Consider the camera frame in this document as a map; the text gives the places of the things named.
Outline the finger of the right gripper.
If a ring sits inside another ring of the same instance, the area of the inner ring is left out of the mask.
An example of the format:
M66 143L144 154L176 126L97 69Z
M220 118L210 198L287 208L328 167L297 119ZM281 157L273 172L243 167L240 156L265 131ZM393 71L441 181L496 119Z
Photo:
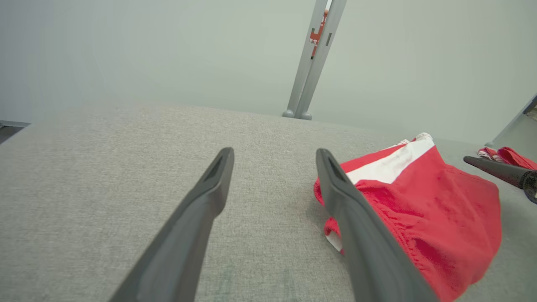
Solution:
M481 157L465 156L464 162L521 189L528 200L537 203L537 171Z

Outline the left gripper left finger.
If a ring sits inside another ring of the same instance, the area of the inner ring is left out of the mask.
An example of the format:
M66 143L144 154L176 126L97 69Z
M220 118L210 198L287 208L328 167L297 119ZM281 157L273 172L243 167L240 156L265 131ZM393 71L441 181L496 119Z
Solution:
M213 221L223 211L234 166L223 148L112 295L112 302L193 302Z

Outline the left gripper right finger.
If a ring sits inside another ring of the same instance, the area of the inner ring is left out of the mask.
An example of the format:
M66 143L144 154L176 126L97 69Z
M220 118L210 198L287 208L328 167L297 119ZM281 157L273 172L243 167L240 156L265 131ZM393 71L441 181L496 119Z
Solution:
M435 302L437 295L328 149L316 151L322 199L339 226L357 302Z

